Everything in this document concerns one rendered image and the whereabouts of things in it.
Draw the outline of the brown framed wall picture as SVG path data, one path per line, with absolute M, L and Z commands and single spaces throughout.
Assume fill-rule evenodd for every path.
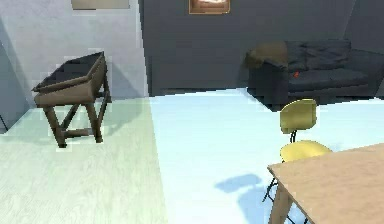
M 220 15 L 230 12 L 230 0 L 189 0 L 190 14 Z

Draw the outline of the brown cloth on sofa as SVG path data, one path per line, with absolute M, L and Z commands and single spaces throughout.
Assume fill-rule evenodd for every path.
M 249 50 L 245 56 L 248 68 L 261 67 L 264 62 L 271 62 L 277 66 L 288 66 L 288 50 L 284 41 L 265 42 Z

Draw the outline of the dark brown wooden side table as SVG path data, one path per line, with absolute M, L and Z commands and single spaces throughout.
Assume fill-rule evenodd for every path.
M 106 107 L 112 102 L 104 52 L 70 59 L 37 84 L 34 102 L 42 108 L 60 148 L 67 138 L 93 135 L 103 141 L 101 124 Z M 86 108 L 90 128 L 69 130 L 79 106 Z

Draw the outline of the beige wall picture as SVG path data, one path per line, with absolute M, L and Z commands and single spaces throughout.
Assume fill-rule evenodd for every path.
M 71 0 L 73 10 L 129 9 L 129 0 Z

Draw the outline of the dark grey sofa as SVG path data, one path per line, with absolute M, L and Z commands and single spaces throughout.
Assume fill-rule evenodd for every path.
M 320 105 L 371 99 L 384 82 L 384 54 L 354 49 L 348 39 L 284 41 L 288 66 L 249 69 L 247 92 L 272 111 L 310 98 Z

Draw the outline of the light wooden dining table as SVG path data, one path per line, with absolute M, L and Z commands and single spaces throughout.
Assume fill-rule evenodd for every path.
M 278 181 L 268 224 L 293 204 L 311 224 L 384 224 L 384 143 L 268 167 Z

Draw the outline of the yellow chair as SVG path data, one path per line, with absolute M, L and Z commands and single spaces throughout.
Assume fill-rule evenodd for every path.
M 280 150 L 282 163 L 267 166 L 273 176 L 268 190 L 276 186 L 268 224 L 284 224 L 293 204 L 305 216 L 304 224 L 317 224 L 323 210 L 316 199 L 324 202 L 329 196 L 322 196 L 336 187 L 336 179 L 328 177 L 329 169 L 325 168 L 334 156 L 333 151 L 317 141 L 295 140 L 298 130 L 316 124 L 316 106 L 315 100 L 302 99 L 289 103 L 280 112 L 281 130 L 291 134 L 291 141 Z

